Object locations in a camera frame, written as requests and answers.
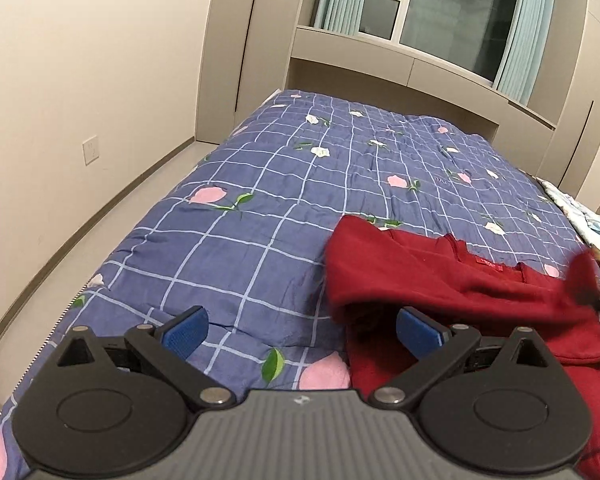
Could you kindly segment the red knit sweater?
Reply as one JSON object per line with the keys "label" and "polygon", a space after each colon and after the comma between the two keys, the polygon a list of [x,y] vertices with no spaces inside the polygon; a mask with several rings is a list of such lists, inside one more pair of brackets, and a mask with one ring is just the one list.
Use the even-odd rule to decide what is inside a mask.
{"label": "red knit sweater", "polygon": [[344,329],[351,384],[369,396],[414,365],[396,336],[400,309],[443,325],[464,323],[484,336],[533,328],[562,364],[593,416],[580,473],[600,479],[600,320],[586,300],[600,289],[590,252],[574,255],[552,278],[520,262],[493,263],[448,234],[431,238],[381,231],[343,217],[326,246],[330,315]]}

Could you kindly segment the blue checked floral quilt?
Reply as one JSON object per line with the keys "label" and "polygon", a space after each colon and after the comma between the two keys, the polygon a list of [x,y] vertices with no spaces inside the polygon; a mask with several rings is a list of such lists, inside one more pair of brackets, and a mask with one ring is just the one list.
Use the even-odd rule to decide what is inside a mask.
{"label": "blue checked floral quilt", "polygon": [[[65,310],[1,410],[0,479],[587,479],[591,410],[529,326],[352,386],[326,290],[345,216],[552,278],[590,252],[481,136],[277,93]],[[209,331],[186,361],[125,342],[193,306]]]}

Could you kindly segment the white light-blue patterned cloth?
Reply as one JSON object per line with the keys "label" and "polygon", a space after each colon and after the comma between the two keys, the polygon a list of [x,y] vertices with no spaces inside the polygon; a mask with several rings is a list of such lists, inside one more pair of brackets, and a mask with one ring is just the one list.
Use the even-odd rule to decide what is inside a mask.
{"label": "white light-blue patterned cloth", "polygon": [[562,210],[573,227],[587,242],[600,240],[600,214],[579,203],[572,196],[558,190],[553,183],[536,178],[545,193]]}

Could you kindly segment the right teal curtain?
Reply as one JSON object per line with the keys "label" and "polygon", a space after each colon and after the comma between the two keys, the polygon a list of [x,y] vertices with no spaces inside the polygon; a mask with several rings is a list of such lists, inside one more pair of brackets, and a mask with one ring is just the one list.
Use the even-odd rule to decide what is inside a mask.
{"label": "right teal curtain", "polygon": [[516,0],[501,64],[493,87],[527,105],[544,54],[555,0]]}

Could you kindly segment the white wall socket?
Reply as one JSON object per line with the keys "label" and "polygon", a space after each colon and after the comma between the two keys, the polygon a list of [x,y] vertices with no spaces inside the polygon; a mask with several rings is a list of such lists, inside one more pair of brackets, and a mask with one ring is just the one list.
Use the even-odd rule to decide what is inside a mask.
{"label": "white wall socket", "polygon": [[84,165],[91,165],[92,162],[99,159],[98,136],[91,136],[82,143],[82,152]]}

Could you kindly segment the window with white frame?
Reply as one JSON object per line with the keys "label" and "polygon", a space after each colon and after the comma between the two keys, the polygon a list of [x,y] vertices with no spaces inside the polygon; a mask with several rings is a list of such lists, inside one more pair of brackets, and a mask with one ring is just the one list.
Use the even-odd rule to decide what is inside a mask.
{"label": "window with white frame", "polygon": [[487,80],[500,67],[517,0],[364,0],[358,31]]}

